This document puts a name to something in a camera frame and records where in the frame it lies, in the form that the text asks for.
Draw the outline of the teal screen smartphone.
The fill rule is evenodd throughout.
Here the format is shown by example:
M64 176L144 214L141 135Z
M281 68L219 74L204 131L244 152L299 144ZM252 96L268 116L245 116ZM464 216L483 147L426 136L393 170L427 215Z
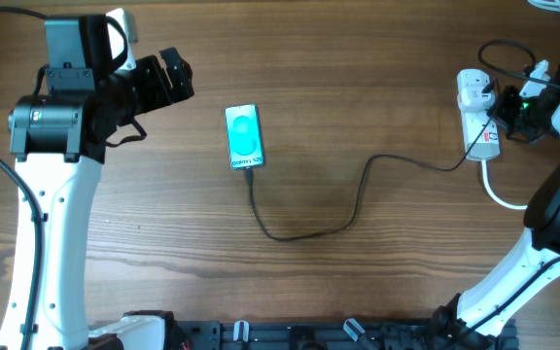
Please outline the teal screen smartphone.
M225 109L229 163L232 169L264 165L263 141L254 104Z

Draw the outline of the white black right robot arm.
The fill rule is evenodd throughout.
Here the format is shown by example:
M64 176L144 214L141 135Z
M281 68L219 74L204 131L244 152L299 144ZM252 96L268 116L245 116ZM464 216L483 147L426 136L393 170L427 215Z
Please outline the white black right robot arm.
M560 138L560 63L531 116ZM521 237L494 269L437 310L428 348L495 348L507 321L560 277L560 163L532 196L523 223Z

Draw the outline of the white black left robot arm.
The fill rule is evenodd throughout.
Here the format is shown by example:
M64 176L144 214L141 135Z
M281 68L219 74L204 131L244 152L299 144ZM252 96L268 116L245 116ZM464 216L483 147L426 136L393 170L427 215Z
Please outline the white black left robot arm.
M84 302L91 205L111 136L193 96L173 48L135 58L133 16L51 16L49 62L8 118L21 187L17 245L0 349L170 349L168 311L131 311L97 330Z

